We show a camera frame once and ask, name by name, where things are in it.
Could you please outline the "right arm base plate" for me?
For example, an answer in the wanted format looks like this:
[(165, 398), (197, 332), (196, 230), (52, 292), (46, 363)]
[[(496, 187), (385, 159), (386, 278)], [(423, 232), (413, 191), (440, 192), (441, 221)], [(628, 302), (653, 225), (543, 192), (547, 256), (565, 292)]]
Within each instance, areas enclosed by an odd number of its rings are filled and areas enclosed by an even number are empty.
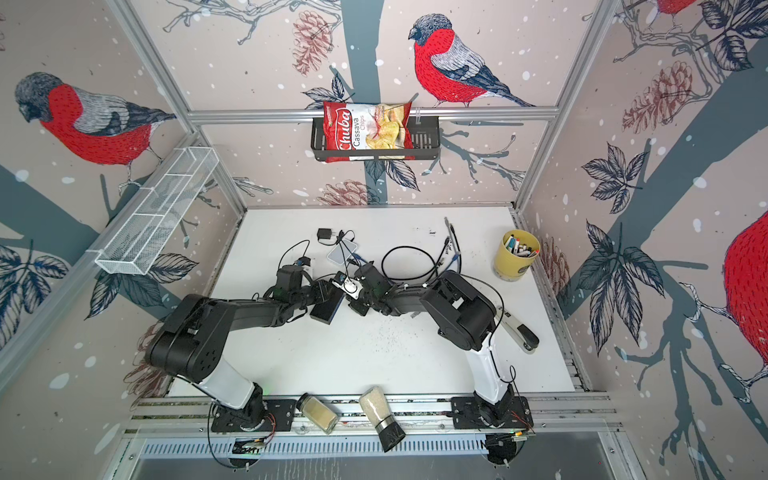
[(452, 397), (450, 415), (456, 430), (530, 430), (534, 422), (528, 400), (513, 396), (491, 405), (479, 397)]

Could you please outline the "black network switch box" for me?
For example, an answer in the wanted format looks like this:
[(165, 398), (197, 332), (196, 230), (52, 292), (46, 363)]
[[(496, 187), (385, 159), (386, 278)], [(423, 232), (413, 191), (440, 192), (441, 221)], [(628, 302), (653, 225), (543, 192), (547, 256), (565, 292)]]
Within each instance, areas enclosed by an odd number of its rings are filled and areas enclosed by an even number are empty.
[(327, 300), (313, 306), (310, 311), (310, 317), (325, 325), (330, 325), (342, 305), (344, 298), (345, 293), (342, 290), (332, 288)]

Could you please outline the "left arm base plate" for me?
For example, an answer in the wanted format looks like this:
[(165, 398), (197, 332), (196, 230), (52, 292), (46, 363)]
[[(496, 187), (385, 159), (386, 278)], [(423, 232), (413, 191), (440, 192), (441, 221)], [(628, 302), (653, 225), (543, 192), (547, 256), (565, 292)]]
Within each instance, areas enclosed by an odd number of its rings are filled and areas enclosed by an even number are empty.
[(296, 413), (295, 399), (250, 401), (244, 409), (216, 405), (211, 414), (213, 433), (287, 432)]

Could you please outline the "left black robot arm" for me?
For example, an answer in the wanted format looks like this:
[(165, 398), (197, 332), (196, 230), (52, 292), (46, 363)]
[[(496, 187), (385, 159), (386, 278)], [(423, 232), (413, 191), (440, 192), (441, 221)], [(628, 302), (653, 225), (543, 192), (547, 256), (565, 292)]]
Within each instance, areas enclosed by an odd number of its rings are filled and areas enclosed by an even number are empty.
[(218, 405), (251, 423), (264, 417), (263, 390), (224, 359), (232, 332), (278, 328), (331, 300), (339, 289), (314, 279), (296, 264), (280, 267), (275, 284), (252, 299), (183, 298), (164, 321), (146, 353), (150, 366), (194, 386)]

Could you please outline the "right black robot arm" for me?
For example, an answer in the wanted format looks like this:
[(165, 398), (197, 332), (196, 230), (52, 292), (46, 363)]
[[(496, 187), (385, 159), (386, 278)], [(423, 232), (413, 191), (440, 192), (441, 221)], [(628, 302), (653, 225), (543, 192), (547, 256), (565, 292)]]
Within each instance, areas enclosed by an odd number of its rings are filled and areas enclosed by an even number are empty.
[(487, 423), (499, 421), (510, 410), (514, 393), (500, 377), (491, 348), (497, 309), (461, 274), (449, 270), (420, 286), (396, 285), (369, 262), (358, 267), (352, 279), (360, 291), (351, 297), (350, 306), (359, 315), (370, 309), (385, 316), (427, 313), (438, 335), (467, 354), (475, 404)]

